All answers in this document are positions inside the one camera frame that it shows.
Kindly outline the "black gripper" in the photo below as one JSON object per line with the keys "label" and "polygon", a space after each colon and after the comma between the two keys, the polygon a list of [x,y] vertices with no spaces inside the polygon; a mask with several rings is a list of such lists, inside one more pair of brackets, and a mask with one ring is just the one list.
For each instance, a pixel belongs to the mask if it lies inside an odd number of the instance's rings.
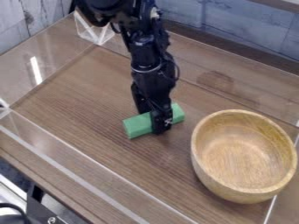
{"label": "black gripper", "polygon": [[172,59],[160,59],[156,64],[149,65],[133,60],[130,69],[133,78],[130,93],[136,110],[140,114],[152,111],[149,113],[152,132],[160,135],[173,123],[171,91],[177,81],[176,64]]}

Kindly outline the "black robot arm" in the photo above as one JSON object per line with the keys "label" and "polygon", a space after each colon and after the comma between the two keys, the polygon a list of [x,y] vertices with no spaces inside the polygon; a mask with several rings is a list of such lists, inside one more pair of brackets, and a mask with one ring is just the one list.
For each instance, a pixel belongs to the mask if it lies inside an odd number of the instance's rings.
{"label": "black robot arm", "polygon": [[161,134],[173,124],[171,92],[180,68],[168,53],[169,35],[154,0],[74,0],[96,27],[109,25],[121,35],[130,54],[130,93],[138,113],[149,115],[152,131]]}

